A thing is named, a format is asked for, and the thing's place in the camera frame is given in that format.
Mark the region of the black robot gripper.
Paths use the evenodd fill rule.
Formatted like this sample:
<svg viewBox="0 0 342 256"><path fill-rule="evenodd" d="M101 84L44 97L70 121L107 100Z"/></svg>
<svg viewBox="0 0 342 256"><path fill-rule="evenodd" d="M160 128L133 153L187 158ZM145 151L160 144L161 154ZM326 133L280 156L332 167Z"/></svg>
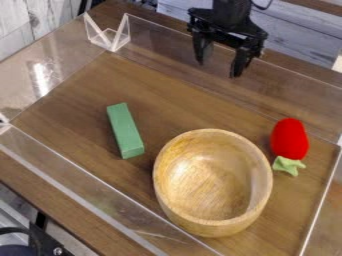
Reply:
<svg viewBox="0 0 342 256"><path fill-rule="evenodd" d="M213 43L232 48L229 77L239 77L254 57L259 57L267 32L252 22L251 8L264 10L252 0L212 0L212 7L189 8L187 30L192 35L195 59L200 65L211 57Z"/></svg>

